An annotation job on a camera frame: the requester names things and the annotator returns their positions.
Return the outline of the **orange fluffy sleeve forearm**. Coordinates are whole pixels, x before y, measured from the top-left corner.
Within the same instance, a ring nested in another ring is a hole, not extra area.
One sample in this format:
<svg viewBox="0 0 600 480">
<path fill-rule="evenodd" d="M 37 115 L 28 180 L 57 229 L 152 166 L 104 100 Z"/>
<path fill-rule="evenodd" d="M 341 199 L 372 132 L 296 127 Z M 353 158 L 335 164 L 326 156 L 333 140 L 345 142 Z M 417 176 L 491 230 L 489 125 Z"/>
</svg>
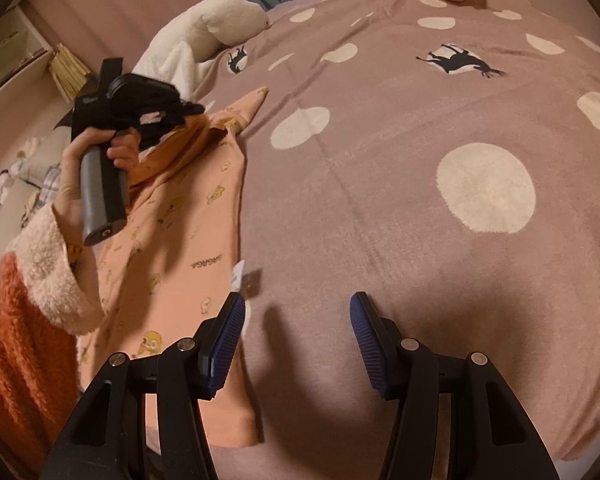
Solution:
<svg viewBox="0 0 600 480">
<path fill-rule="evenodd" d="M 78 260 L 52 206 L 43 207 L 0 262 L 0 456 L 36 478 L 79 399 L 79 336 L 104 318 L 91 250 Z"/>
</svg>

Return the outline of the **person's left hand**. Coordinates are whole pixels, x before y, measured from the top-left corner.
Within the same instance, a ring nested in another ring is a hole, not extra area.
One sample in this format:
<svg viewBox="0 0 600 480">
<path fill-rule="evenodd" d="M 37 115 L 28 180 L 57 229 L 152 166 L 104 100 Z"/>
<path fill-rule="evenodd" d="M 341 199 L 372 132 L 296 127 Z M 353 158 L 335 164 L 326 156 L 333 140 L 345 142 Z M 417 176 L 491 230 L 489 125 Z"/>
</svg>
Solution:
<svg viewBox="0 0 600 480">
<path fill-rule="evenodd" d="M 106 159 L 117 169 L 130 171 L 138 164 L 140 135 L 130 132 L 117 134 L 114 130 L 86 128 L 65 149 L 60 162 L 60 183 L 54 201 L 54 213 L 58 220 L 78 223 L 82 220 L 80 197 L 80 168 L 83 156 L 89 148 L 110 144 L 105 150 Z"/>
</svg>

